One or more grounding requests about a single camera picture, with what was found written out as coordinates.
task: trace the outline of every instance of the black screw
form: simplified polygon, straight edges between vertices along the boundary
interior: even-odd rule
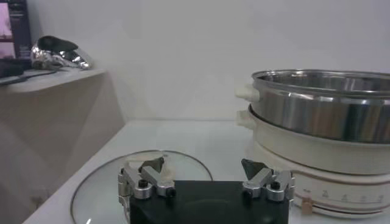
[[[145,188],[145,187],[147,187],[147,184],[148,184],[147,180],[140,179],[140,180],[138,181],[138,187],[139,187],[139,188]]]
[[[251,200],[253,197],[253,194],[249,191],[243,191],[243,196],[244,196],[245,200]]]
[[[271,183],[271,189],[272,190],[279,190],[280,189],[280,183],[276,182],[276,181],[272,182]]]

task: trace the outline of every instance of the metal rim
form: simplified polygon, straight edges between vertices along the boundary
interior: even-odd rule
[[[335,71],[335,70],[322,70],[322,69],[281,69],[281,70],[265,70],[259,71],[252,74],[252,78],[255,82],[264,83],[269,86],[276,88],[289,88],[298,91],[311,91],[317,93],[328,93],[328,94],[343,94],[349,96],[386,96],[390,97],[390,90],[384,91],[371,91],[371,90],[351,90],[343,91],[337,89],[327,89],[327,88],[318,88],[311,86],[300,86],[292,85],[285,83],[272,82],[269,80],[261,79],[262,77],[271,76],[271,75],[283,75],[285,72],[324,72],[332,75],[348,75],[350,77],[360,77],[360,78],[376,78],[376,79],[386,79],[390,80],[390,74],[382,72],[362,72],[362,71]]]
[[[261,121],[263,121],[263,122],[265,122],[265,123],[267,123],[269,125],[275,126],[277,128],[281,128],[281,129],[284,129],[286,131],[291,131],[291,132],[294,132],[294,133],[299,134],[299,135],[310,136],[312,138],[328,139],[328,140],[332,140],[332,141],[343,142],[343,143],[346,143],[346,144],[366,144],[366,145],[375,145],[375,146],[390,144],[390,140],[388,140],[388,141],[379,141],[379,142],[375,142],[375,141],[346,141],[346,140],[341,139],[341,138],[332,138],[332,137],[329,137],[329,136],[326,136],[326,135],[323,135],[323,136],[313,135],[311,133],[307,133],[307,132],[303,132],[303,131],[287,128],[285,126],[282,126],[282,125],[275,124],[273,122],[267,121],[265,118],[261,117],[260,115],[258,115],[256,113],[256,111],[252,108],[251,104],[248,106],[248,111],[256,119],[259,119],[259,120],[261,120]]]
[[[138,152],[133,152],[133,153],[130,153],[130,154],[126,154],[126,155],[123,155],[123,156],[119,156],[119,157],[116,157],[116,158],[113,158],[109,161],[107,161],[106,163],[103,163],[102,165],[100,165],[98,168],[94,169],[91,173],[89,173],[82,181],[81,183],[76,187],[76,190],[74,191],[73,195],[72,195],[72,199],[71,199],[71,204],[70,204],[70,207],[69,207],[69,213],[71,214],[71,218],[72,218],[72,222],[73,224],[78,224],[76,223],[76,220],[73,216],[73,201],[76,197],[76,194],[77,192],[79,191],[80,187],[84,184],[84,182],[86,182],[86,180],[92,176],[95,172],[97,172],[100,168],[104,167],[105,165],[109,164],[109,163],[112,163],[113,161],[117,160],[117,159],[121,159],[123,157],[127,157],[127,156],[132,156],[132,155],[137,155],[137,154],[140,154],[140,153],[148,153],[148,152],[170,152],[170,153],[176,153],[176,154],[179,154],[179,155],[183,155],[183,156],[187,156],[195,161],[197,161],[200,165],[202,165],[205,170],[207,171],[208,175],[210,176],[210,179],[213,181],[214,178],[210,172],[210,170],[207,168],[207,166],[202,163],[200,160],[198,160],[197,158],[193,157],[193,156],[190,156],[190,155],[187,155],[185,153],[182,153],[182,152],[178,152],[178,151],[173,151],[173,150],[145,150],[145,151],[138,151]]]

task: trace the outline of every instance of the chrome object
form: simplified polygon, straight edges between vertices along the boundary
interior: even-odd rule
[[[340,141],[390,143],[390,75],[375,72],[275,70],[252,75],[257,93],[238,93],[273,125]]]
[[[268,168],[261,169],[252,179],[243,182],[243,191],[252,198],[258,198],[261,195],[261,188],[272,178],[272,170]]]
[[[127,164],[118,175],[118,194],[121,203],[122,197],[134,196],[136,199],[148,199],[152,196],[152,185],[143,180],[138,172]]]
[[[162,180],[161,175],[151,166],[142,167],[141,177],[156,187],[157,195],[162,197],[174,197],[176,195],[175,182]]]
[[[41,37],[31,49],[32,67],[56,70],[62,67],[90,69],[91,57],[76,44],[52,36]]]
[[[243,182],[243,192],[248,198],[258,198],[265,190],[267,199],[283,201],[285,198],[291,203],[294,200],[295,178],[290,171],[281,172],[262,168],[252,179]]]

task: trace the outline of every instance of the white wall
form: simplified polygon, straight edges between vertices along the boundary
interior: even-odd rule
[[[89,52],[126,118],[231,119],[235,85],[281,68],[390,72],[388,0],[29,0],[33,38]]]

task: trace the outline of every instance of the glass lid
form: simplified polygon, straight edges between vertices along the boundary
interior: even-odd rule
[[[149,150],[111,160],[94,170],[76,189],[71,215],[76,224],[127,224],[118,201],[118,174],[125,163],[139,168],[144,161],[163,157],[161,175],[174,180],[213,180],[210,171],[199,160],[174,152]]]

